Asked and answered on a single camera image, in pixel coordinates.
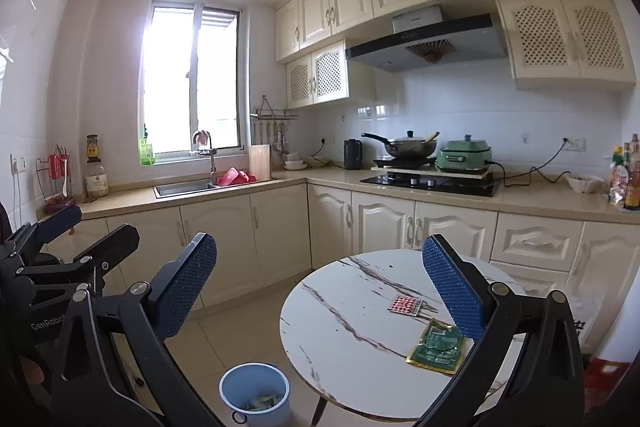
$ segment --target green packet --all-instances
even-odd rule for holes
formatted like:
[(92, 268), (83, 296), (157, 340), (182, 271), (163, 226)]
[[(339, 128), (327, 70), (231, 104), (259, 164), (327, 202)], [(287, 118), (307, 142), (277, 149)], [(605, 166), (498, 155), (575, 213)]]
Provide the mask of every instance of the green packet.
[(406, 357), (408, 363), (453, 375), (462, 363), (464, 337), (455, 326), (431, 319), (420, 336), (420, 343)]

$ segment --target kitchen sink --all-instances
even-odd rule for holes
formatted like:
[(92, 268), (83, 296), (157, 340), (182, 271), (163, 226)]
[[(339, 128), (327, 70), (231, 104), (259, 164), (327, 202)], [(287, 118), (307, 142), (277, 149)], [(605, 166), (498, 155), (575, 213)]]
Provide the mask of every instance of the kitchen sink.
[(154, 187), (156, 198), (168, 198), (170, 196), (181, 196), (184, 194), (193, 194), (195, 192), (206, 192), (207, 190), (216, 190), (218, 187), (210, 180), (197, 180), (194, 182), (173, 183), (170, 185), (158, 185)]

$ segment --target blue bucket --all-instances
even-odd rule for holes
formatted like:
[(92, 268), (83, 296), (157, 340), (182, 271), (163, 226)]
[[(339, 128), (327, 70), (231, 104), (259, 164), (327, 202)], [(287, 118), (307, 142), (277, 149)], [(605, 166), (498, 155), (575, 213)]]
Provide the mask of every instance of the blue bucket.
[[(265, 411), (247, 411), (256, 396), (279, 394), (282, 400)], [(284, 373), (265, 363), (243, 363), (229, 369), (220, 379), (220, 398), (233, 410), (231, 418), (248, 427), (285, 427), (291, 418), (289, 380)]]

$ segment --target wall outlet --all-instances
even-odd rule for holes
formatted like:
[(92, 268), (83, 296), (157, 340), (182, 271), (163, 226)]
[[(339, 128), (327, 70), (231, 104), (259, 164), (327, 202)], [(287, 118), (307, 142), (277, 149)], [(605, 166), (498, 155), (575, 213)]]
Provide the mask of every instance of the wall outlet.
[(567, 139), (566, 145), (564, 146), (563, 151), (572, 151), (572, 152), (585, 152), (587, 150), (587, 139), (586, 138), (575, 138), (566, 136)]
[(11, 174), (16, 175), (20, 172), (27, 170), (27, 160), (24, 156), (18, 156), (17, 154), (10, 155), (11, 159)]

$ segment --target green electric cooker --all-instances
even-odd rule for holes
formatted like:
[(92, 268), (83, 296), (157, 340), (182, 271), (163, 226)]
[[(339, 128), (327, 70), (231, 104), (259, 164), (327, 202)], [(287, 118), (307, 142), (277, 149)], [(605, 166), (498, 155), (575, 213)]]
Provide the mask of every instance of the green electric cooker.
[(491, 147), (484, 140), (450, 140), (438, 151), (436, 167), (441, 171), (484, 171), (491, 161)]

